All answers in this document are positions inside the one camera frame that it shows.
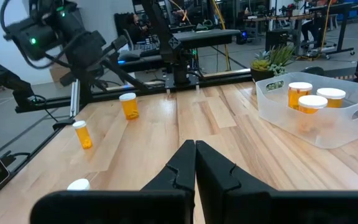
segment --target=floor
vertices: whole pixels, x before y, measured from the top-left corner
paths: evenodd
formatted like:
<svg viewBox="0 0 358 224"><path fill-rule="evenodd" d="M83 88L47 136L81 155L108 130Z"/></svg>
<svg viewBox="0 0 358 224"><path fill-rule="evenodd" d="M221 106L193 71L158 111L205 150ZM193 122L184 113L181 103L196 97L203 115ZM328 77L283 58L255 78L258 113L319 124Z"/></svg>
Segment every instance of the floor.
<svg viewBox="0 0 358 224"><path fill-rule="evenodd" d="M336 41L339 36L339 29L327 33L327 39ZM325 70L335 70L340 68L352 68L357 65L358 59L358 23L348 24L344 39L344 47L354 47L355 55L349 52L332 55L330 60L319 59L313 62L296 61L287 67L289 72L300 71L306 67L319 66ZM224 51L224 46L219 46L218 50ZM232 70L249 67L254 58L254 54L264 50L264 43L261 45L228 45L229 56L231 58ZM226 70L224 55L218 53L212 47L199 49L200 67L207 73L223 72ZM139 72L137 78L148 81L154 78L161 78L160 71ZM121 82L112 73L106 72L103 80ZM34 92L46 98L58 96L70 96L71 88L62 87L56 83L35 85L32 87ZM16 102L13 100L10 90L0 92L0 155L7 151L12 152L32 152L45 138L52 134L52 120L45 111L17 114L14 111ZM65 119L69 115L69 108L57 108L49 110L57 119ZM18 159L15 164L9 166L14 169L24 158Z"/></svg>

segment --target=person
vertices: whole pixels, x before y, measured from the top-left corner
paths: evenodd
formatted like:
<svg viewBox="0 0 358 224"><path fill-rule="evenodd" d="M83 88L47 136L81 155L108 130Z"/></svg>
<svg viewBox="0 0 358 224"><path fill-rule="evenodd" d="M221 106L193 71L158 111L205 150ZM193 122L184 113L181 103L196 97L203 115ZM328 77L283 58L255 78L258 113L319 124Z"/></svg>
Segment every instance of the person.
<svg viewBox="0 0 358 224"><path fill-rule="evenodd" d="M316 6L323 6L326 4L325 0L320 0L320 1L306 0L306 2L314 3ZM324 23L325 20L323 17L317 17L315 19L306 19L302 21L302 28L301 28L301 32L303 36L303 41L301 43L302 47L308 47L307 45L305 45L305 43L309 42L309 31L313 36L313 40L317 41L317 44L314 44L314 47L317 48L321 46L321 41L323 38L321 36L321 30L324 29ZM297 28L297 26L298 26L298 21L295 22L295 28Z"/></svg>
<svg viewBox="0 0 358 224"><path fill-rule="evenodd" d="M147 26L140 26L139 16L134 13L129 13L126 18L126 23L132 42L136 44L137 42L144 41L149 28Z"/></svg>

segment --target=desk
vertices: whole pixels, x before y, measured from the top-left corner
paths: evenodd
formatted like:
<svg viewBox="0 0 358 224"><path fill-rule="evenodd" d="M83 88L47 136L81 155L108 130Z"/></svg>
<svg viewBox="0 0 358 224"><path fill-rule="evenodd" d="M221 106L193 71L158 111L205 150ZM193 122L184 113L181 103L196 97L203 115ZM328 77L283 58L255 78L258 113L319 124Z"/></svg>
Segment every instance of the desk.
<svg viewBox="0 0 358 224"><path fill-rule="evenodd" d="M302 24L302 20L303 19L312 19L314 18L315 14L305 14L305 15L299 15L299 16L267 16L267 17L261 17L261 18L256 18L256 19L245 19L245 22L255 22L255 28L252 27L247 27L246 26L246 30L250 30L250 31L254 31L255 32L255 38L259 39L258 42L260 42L260 35L259 34L259 23L263 22L263 21L286 21L286 20L290 20L290 21L299 21L299 24ZM295 54L298 55L299 51L300 51L300 46L301 46L301 30L302 30L302 26L298 26L293 32L291 32L291 34L296 35L296 40L294 42L294 45L296 46L295 49Z"/></svg>
<svg viewBox="0 0 358 224"><path fill-rule="evenodd" d="M64 128L0 191L0 223L28 223L45 194L87 178L92 189L139 190L186 139L204 140L238 166L282 190L358 189L358 140L318 149L259 118L252 82L139 97L126 121L118 101L86 106L93 139L84 150ZM198 192L195 223L203 223Z"/></svg>

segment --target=table leg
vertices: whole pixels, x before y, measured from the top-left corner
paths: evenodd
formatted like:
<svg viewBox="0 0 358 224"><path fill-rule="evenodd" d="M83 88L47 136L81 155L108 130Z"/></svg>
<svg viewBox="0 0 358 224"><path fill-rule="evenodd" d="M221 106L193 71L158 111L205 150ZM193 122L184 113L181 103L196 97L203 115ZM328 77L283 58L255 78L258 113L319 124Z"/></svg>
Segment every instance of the table leg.
<svg viewBox="0 0 358 224"><path fill-rule="evenodd" d="M301 34L302 34L302 19L298 19L298 26L296 27L296 41L295 41L295 55L299 55L301 48Z"/></svg>
<svg viewBox="0 0 358 224"><path fill-rule="evenodd" d="M341 52L347 52L347 51L354 50L353 47L348 48L348 49L342 49L343 38L345 36L347 18L349 16L349 11L350 11L350 8L345 8L345 10L344 10L343 20L342 20L342 24L341 24L341 31L339 32L339 40L338 40L338 45L336 47L336 50L333 51L333 52L326 52L326 55L337 54L337 53L341 53Z"/></svg>
<svg viewBox="0 0 358 224"><path fill-rule="evenodd" d="M260 44L261 40L259 37L259 21L255 21L255 44Z"/></svg>

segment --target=workbench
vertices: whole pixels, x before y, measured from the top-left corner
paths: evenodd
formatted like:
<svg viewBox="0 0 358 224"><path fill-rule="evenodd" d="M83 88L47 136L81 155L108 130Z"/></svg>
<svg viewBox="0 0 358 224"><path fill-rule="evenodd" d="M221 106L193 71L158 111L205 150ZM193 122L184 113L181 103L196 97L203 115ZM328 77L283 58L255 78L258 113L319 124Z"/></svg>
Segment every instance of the workbench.
<svg viewBox="0 0 358 224"><path fill-rule="evenodd" d="M299 15L299 16L266 16L266 17L260 17L256 19L244 19L244 22L246 23L245 30L248 32L255 32L255 39L256 44L260 44L262 40L262 34L259 32L260 30L260 23L265 21L299 21L299 24L302 24L303 19L312 19L314 18L315 14L305 14L305 15ZM294 32L292 34L296 35L296 40L294 45L296 46L295 54L299 54L300 50L300 44L301 44L301 26L298 26L296 29L294 29Z"/></svg>
<svg viewBox="0 0 358 224"><path fill-rule="evenodd" d="M132 121L117 100L83 108L75 119L86 120L93 147L63 128L0 191L0 223L28 223L40 197L80 178L93 190L139 190L186 139L206 141L276 189L358 190L358 140L320 149L264 121L252 82L141 96L138 107ZM194 220L204 223L197 190Z"/></svg>

